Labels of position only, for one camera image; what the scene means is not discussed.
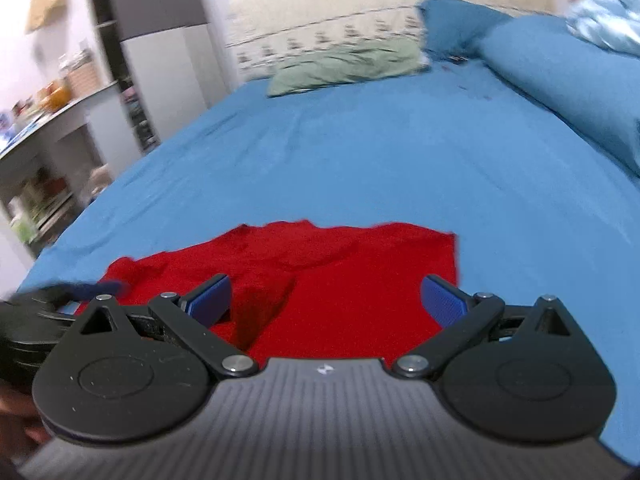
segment mattress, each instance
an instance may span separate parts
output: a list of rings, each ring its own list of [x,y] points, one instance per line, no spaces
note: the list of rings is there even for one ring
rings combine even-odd
[[[267,84],[245,84],[126,171],[23,286],[94,280],[120,256],[241,223],[455,232],[463,290],[563,300],[618,385],[603,441],[640,461],[638,183],[481,61],[275,99]]]

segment silver bolt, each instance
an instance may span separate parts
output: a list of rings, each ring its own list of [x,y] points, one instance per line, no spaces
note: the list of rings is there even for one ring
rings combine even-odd
[[[222,367],[230,372],[245,372],[254,365],[248,355],[230,355],[222,360]]]
[[[429,361],[421,355],[403,355],[398,359],[398,366],[404,372],[423,372],[429,367]]]

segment desk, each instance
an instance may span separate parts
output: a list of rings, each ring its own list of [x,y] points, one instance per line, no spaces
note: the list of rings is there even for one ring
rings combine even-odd
[[[82,192],[93,168],[108,164],[115,179],[141,157],[120,88],[112,83],[43,118],[0,153],[0,200],[8,203],[25,179],[46,167],[64,177],[74,202],[84,207]],[[6,219],[0,216],[0,222]]]

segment red cloth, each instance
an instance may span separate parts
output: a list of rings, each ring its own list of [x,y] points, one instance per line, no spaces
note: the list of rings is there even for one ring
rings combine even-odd
[[[269,357],[383,357],[387,363],[440,330],[420,282],[456,283],[455,236],[410,224],[318,228],[308,221],[241,225],[197,246],[138,261],[105,280],[129,283],[121,304],[185,294],[217,272],[231,278],[230,320],[212,331],[264,364]]]

